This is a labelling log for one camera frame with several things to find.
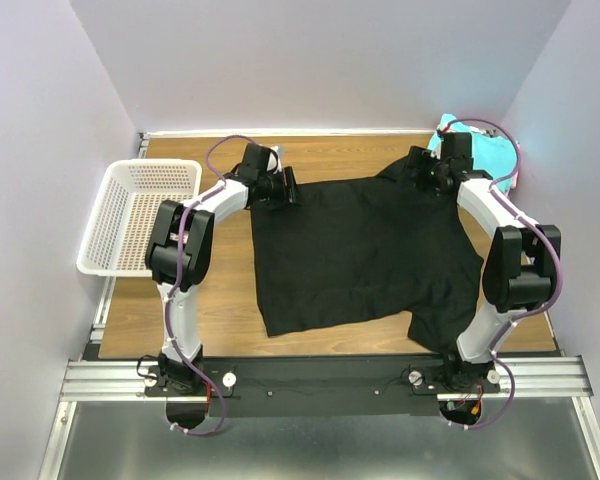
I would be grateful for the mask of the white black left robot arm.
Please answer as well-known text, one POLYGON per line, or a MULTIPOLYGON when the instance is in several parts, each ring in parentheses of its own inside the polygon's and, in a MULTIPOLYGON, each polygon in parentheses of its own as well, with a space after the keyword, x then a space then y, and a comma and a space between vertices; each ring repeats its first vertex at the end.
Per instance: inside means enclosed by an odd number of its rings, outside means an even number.
POLYGON ((293 169, 282 165, 283 149, 249 140, 241 161, 186 201, 163 201, 157 210, 145 253, 162 300, 164 340, 152 377, 164 388, 189 394, 210 380, 203 372, 197 322, 197 287, 211 263, 215 227, 253 204, 298 202, 293 169))

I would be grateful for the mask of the black t shirt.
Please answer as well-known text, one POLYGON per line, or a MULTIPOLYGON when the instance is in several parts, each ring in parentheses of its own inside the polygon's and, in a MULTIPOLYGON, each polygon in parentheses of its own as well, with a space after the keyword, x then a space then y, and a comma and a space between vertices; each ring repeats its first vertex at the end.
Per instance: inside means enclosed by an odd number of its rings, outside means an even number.
POLYGON ((371 177, 303 184, 299 197, 250 209, 269 336, 407 311, 410 339, 440 352, 469 327, 481 257, 455 199, 418 189, 405 159, 371 177))

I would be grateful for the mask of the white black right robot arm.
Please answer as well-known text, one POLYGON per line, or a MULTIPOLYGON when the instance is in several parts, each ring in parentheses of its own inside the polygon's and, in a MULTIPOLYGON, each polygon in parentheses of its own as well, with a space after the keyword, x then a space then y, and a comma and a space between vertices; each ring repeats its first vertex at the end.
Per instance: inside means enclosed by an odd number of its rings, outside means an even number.
POLYGON ((521 212, 484 169, 474 166, 472 137, 445 129, 434 150, 413 147, 407 156, 417 188, 451 196, 489 236, 482 273, 485 301, 469 326, 425 379, 449 392, 469 392, 484 381, 496 385, 495 358, 520 321, 547 310, 561 292, 561 232, 521 212))

